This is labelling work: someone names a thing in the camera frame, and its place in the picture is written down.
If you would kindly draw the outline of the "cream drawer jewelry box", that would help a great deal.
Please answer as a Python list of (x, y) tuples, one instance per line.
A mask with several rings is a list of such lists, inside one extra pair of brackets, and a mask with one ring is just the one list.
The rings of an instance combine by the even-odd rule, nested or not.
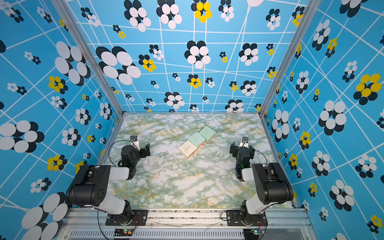
[(190, 158), (197, 150), (198, 148), (190, 141), (186, 141), (179, 147), (179, 151), (187, 158)]

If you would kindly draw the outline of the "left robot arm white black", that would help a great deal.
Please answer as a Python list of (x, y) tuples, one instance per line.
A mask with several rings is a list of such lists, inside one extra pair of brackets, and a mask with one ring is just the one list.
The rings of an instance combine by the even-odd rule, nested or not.
[(132, 180), (137, 172), (139, 160), (150, 155), (150, 144), (139, 149), (137, 144), (132, 142), (122, 148), (122, 159), (117, 166), (81, 166), (66, 192), (66, 202), (78, 207), (92, 207), (109, 216), (131, 220), (133, 212), (130, 202), (108, 193), (108, 184), (112, 181)]

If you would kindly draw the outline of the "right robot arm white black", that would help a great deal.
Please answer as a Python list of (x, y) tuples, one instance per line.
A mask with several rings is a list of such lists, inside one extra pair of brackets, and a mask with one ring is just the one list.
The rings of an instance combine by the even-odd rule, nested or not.
[(241, 206), (244, 216), (260, 215), (267, 208), (294, 198), (294, 190), (279, 163), (250, 163), (256, 152), (248, 142), (230, 146), (230, 154), (236, 159), (236, 178), (241, 182), (253, 182), (256, 187), (256, 194)]

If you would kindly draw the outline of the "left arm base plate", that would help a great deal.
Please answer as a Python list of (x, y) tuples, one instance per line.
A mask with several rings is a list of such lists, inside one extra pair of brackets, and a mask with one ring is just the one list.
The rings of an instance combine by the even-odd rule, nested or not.
[(106, 226), (145, 226), (148, 213), (148, 210), (131, 210), (127, 215), (107, 215)]

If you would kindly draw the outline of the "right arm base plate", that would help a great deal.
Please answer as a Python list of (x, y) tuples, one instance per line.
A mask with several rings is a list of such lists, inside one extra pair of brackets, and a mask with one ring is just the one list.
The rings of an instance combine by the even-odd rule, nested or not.
[(266, 227), (268, 220), (266, 214), (251, 215), (241, 210), (227, 210), (223, 219), (230, 227)]

